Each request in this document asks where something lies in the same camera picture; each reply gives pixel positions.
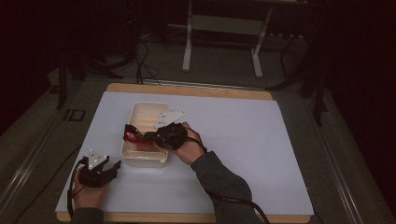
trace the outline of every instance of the white table leg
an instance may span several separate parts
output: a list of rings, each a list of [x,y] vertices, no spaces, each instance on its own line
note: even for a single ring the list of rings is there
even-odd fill
[[[183,72],[190,71],[190,61],[191,61],[191,13],[192,9],[192,1],[189,2],[189,16],[187,18],[187,44],[186,49],[184,50],[184,59],[183,59]]]
[[[265,21],[262,23],[262,29],[260,30],[259,40],[257,42],[257,45],[255,48],[251,49],[251,58],[253,60],[254,73],[256,74],[257,78],[262,77],[262,66],[260,65],[260,60],[259,60],[259,51],[260,48],[262,47],[262,41],[264,40],[265,32],[267,30],[268,22],[270,21],[272,11],[273,11],[272,7],[268,8]]]

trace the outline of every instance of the white table surface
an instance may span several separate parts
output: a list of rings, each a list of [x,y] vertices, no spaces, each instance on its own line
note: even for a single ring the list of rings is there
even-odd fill
[[[187,121],[234,173],[250,185],[266,215],[313,215],[303,177],[276,101],[105,92],[78,160],[89,149],[121,160],[103,205],[105,212],[213,214],[194,171],[175,155],[163,168],[130,167],[120,154],[124,125],[137,102],[167,103],[186,110]],[[56,212],[66,212],[66,183]]]

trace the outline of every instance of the white plastic container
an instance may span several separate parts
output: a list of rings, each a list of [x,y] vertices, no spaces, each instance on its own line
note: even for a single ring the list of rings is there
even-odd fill
[[[129,124],[134,125],[142,134],[146,132],[156,132],[154,125],[161,113],[168,112],[169,108],[164,103],[147,103],[139,102],[134,105],[131,113]],[[121,156],[126,160],[128,165],[133,167],[164,167],[168,159],[168,151],[146,151],[137,150],[138,148],[147,147],[147,145],[139,145],[123,142],[121,148]]]

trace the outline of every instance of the person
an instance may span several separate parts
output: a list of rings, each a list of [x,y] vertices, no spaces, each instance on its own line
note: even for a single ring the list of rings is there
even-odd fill
[[[201,141],[199,134],[193,131],[187,122],[183,122],[182,125],[188,131],[188,137]],[[202,146],[194,141],[186,141],[179,149],[171,151],[191,167],[205,190],[221,196],[251,201],[248,183],[225,167],[214,151],[205,153]],[[104,213],[100,207],[110,183],[98,189],[84,187],[78,182],[78,172],[74,183],[73,200],[76,210],[72,223],[103,223]],[[216,223],[262,223],[253,207],[249,205],[224,202],[213,197],[211,200]]]

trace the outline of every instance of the wooden table edge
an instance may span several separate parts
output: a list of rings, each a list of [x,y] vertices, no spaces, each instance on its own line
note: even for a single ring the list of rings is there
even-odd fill
[[[268,91],[243,91],[243,90],[230,90],[230,89],[207,88],[207,87],[154,86],[154,85],[111,83],[107,86],[106,91],[204,96],[204,97],[250,99],[250,100],[273,100],[271,93]]]
[[[104,213],[107,222],[216,223],[214,214]],[[309,215],[267,216],[271,223],[307,223]],[[57,212],[60,221],[70,221],[67,212]]]

